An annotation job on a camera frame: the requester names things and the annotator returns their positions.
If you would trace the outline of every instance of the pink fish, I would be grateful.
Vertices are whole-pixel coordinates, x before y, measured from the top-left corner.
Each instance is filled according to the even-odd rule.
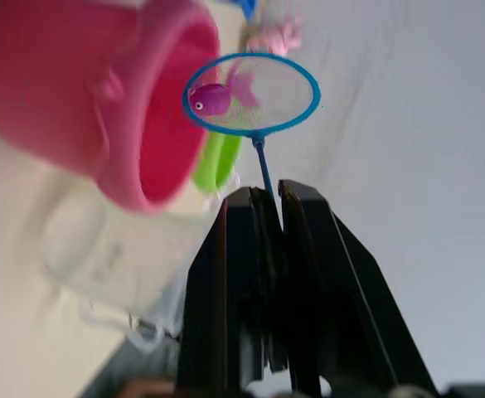
[[[259,106],[251,92],[253,74],[238,72],[240,61],[236,62],[227,74],[226,83],[211,83],[191,90],[189,102],[192,110],[199,116],[220,116],[226,114],[231,102],[236,99],[242,106]]]

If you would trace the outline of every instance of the pink bucket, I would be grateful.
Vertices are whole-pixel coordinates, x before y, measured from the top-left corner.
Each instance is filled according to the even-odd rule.
[[[206,132],[182,92],[218,51],[190,0],[0,0],[0,135],[125,209],[155,211],[196,166]]]

